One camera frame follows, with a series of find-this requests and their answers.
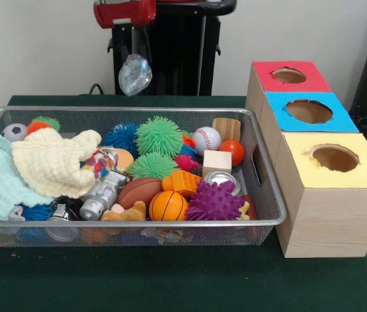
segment clear plastic bag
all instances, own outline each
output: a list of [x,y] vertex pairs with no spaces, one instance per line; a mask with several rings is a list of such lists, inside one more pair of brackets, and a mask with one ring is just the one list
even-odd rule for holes
[[120,88],[127,96],[134,96],[142,92],[152,81],[152,69],[148,61],[138,55],[127,57],[119,73]]

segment red box top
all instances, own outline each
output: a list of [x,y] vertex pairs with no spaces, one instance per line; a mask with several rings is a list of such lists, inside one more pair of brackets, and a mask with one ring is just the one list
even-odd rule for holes
[[331,92],[312,62],[253,62],[253,66],[266,92]]

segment wooden block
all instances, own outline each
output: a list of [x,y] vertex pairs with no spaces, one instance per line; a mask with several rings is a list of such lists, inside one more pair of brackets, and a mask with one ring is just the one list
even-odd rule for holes
[[367,253],[367,141],[359,133],[283,133],[275,171],[288,217],[285,257]]
[[212,121],[212,127],[221,135],[221,142],[235,140],[240,142],[241,122],[231,118],[216,118]]
[[331,92],[312,62],[253,62],[245,108],[262,115],[265,92]]
[[231,153],[229,151],[210,151],[204,153],[202,177],[210,171],[223,171],[231,174]]
[[282,131],[359,132],[333,93],[266,92],[259,124],[273,165]]

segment blue square panel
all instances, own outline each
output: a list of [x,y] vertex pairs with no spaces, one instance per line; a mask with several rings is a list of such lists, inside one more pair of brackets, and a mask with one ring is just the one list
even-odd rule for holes
[[285,132],[359,132],[333,93],[266,92],[266,96]]

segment metal basket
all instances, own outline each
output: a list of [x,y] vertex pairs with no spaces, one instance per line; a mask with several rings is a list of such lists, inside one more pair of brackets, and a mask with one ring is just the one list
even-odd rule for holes
[[142,124],[164,116],[193,132],[214,118],[241,122],[246,157],[233,169],[242,194],[249,194],[259,220],[204,222],[0,222],[0,246],[197,246],[260,245],[284,221],[286,208],[256,117],[244,109],[158,109],[130,107],[3,107],[0,132],[13,123],[29,124],[37,116],[56,118],[61,135],[72,138],[93,129],[104,136],[119,122]]

